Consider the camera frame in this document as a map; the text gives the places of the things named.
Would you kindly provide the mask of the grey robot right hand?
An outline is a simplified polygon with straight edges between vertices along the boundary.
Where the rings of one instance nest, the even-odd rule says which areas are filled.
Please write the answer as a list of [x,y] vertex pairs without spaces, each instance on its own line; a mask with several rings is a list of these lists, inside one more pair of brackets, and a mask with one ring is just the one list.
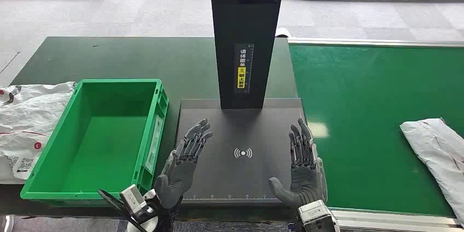
[[286,206],[297,209],[317,200],[327,202],[327,182],[323,161],[318,156],[314,136],[303,118],[289,132],[291,182],[285,188],[276,177],[268,179],[275,198]]

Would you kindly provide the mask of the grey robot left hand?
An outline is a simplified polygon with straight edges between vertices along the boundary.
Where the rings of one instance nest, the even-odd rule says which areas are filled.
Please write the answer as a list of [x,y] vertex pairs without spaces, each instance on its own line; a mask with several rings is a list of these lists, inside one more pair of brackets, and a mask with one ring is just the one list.
[[156,178],[154,190],[165,209],[173,208],[193,183],[200,154],[212,132],[210,124],[202,119],[191,127],[172,150],[161,174]]

